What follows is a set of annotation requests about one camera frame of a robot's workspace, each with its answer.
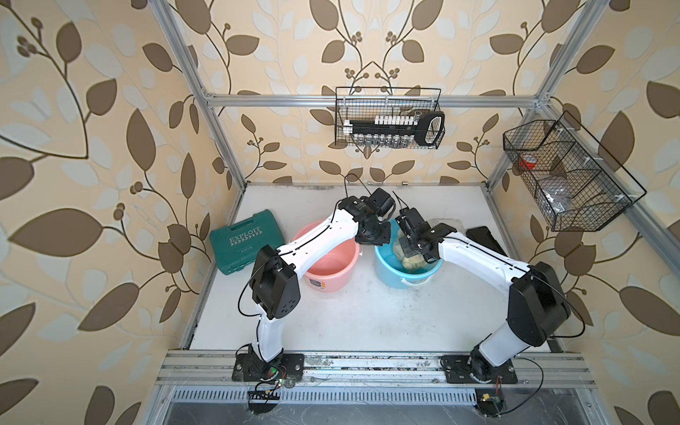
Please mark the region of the beige cleaning cloth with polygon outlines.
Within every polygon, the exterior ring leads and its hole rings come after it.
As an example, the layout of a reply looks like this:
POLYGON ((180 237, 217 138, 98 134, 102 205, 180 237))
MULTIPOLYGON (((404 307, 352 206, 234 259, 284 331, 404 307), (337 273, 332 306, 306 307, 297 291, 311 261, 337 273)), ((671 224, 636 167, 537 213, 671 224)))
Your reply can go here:
POLYGON ((423 255, 410 248, 402 230, 398 231, 392 250, 398 262, 409 273, 421 273, 429 265, 423 255))

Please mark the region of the light blue plastic bucket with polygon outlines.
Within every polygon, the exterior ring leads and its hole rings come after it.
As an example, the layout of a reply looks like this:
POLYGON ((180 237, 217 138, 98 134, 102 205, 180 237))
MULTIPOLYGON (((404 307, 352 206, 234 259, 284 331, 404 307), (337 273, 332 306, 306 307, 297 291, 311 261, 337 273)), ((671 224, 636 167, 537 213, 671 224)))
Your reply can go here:
POLYGON ((399 248, 398 241, 402 237, 400 226, 394 219, 390 220, 391 239, 389 244, 375 246, 375 272, 378 279, 388 287, 399 290, 419 288, 432 280, 443 262, 414 263, 414 257, 408 259, 410 267, 396 255, 394 249, 399 248))

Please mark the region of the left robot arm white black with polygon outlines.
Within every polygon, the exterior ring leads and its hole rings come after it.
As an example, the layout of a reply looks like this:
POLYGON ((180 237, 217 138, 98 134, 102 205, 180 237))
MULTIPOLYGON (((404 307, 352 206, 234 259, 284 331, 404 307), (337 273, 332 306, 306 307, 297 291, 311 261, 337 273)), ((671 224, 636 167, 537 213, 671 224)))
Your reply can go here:
POLYGON ((256 379, 283 375, 283 318, 301 300, 299 279, 322 257, 347 241, 382 246, 391 239, 395 201, 383 189, 367 197, 339 200, 329 218, 292 242, 258 252, 247 285, 258 308, 255 342, 248 346, 246 368, 256 379))

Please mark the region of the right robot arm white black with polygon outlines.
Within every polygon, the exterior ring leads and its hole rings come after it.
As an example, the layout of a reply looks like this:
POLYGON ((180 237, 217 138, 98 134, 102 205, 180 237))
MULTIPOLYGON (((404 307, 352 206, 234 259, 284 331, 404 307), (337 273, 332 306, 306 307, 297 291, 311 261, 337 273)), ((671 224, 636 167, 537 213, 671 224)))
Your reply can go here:
POLYGON ((396 219, 404 233, 400 245, 407 256, 442 260, 482 278, 508 297, 508 315, 501 326, 474 347, 467 362, 478 382, 490 382, 510 359, 539 347, 575 313, 553 268, 510 259, 465 237, 454 227, 432 227, 421 219, 396 219))

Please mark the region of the pink plastic bucket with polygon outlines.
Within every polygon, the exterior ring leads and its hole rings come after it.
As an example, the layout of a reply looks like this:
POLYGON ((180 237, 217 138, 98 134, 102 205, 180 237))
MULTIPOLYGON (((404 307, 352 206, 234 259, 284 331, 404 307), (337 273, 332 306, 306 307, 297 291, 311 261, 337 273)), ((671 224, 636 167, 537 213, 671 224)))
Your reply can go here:
POLYGON ((359 259, 361 248, 354 240, 357 230, 358 223, 344 212, 334 219, 312 222, 290 240, 294 252, 284 259, 310 288, 326 293, 341 290, 359 259))

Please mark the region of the black flat case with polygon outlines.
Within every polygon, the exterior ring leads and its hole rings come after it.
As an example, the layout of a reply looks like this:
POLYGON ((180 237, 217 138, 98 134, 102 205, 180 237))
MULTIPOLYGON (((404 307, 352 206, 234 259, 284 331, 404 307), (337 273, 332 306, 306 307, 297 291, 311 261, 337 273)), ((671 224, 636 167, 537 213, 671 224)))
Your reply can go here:
POLYGON ((500 255, 506 256, 506 252, 499 243, 499 241, 492 235, 492 232, 487 226, 480 226, 475 228, 469 228, 465 233, 466 237, 470 240, 481 244, 482 246, 499 253, 500 255))

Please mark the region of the green tool case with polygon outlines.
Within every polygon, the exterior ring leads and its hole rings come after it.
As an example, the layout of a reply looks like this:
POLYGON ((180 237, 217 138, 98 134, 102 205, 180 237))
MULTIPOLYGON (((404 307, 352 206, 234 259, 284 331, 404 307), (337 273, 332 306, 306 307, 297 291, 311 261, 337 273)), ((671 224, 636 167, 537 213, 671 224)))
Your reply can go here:
POLYGON ((255 262, 265 245, 277 248, 285 244, 283 232, 268 209, 231 226, 213 230, 209 237, 217 269, 225 276, 255 262))

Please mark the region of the clear plastic bag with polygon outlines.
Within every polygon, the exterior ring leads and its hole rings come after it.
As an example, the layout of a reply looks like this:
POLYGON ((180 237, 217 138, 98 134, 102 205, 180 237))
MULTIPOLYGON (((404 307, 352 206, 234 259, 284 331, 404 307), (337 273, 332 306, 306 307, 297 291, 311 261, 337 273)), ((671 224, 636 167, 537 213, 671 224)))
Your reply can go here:
POLYGON ((562 214, 572 208, 572 195, 568 181, 562 176, 549 176, 538 181, 552 212, 562 214))

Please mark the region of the black socket holder rail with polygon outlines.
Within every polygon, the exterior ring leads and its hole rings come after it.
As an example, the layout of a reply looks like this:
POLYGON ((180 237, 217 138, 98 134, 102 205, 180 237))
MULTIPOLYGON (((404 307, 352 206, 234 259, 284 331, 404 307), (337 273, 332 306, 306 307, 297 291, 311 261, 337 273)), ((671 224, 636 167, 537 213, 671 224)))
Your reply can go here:
POLYGON ((360 146, 391 149, 437 149, 446 134, 441 111, 415 115, 377 115, 373 120, 344 120, 340 136, 360 146))

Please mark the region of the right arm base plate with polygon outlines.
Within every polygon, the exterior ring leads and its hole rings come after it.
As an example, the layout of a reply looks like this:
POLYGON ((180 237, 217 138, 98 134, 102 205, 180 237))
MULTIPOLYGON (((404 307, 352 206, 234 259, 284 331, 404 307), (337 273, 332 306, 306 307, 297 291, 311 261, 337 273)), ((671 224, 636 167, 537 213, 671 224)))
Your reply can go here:
POLYGON ((444 355, 440 366, 448 384, 518 384, 519 380, 510 359, 501 366, 493 366, 482 356, 469 354, 444 355))

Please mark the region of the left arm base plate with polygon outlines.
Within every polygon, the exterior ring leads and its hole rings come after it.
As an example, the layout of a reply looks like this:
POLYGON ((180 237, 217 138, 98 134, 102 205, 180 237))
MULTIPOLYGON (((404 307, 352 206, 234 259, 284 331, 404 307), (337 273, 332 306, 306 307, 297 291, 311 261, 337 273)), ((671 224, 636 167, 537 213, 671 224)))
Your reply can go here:
POLYGON ((305 356, 282 352, 265 362, 255 352, 237 354, 232 372, 233 382, 300 382, 304 373, 305 356))

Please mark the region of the aluminium front rail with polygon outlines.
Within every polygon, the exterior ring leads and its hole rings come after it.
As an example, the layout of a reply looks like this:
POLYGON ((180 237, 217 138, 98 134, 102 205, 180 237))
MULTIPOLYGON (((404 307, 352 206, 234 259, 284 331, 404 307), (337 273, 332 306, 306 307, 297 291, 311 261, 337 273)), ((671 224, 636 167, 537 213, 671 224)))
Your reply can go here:
MULTIPOLYGON (((236 351, 171 351, 159 371, 158 385, 239 385, 232 372, 236 351)), ((584 358, 574 353, 524 352, 512 359, 518 384, 448 384, 441 352, 298 352, 305 356, 300 382, 288 386, 423 387, 503 389, 593 389, 595 380, 584 358)))

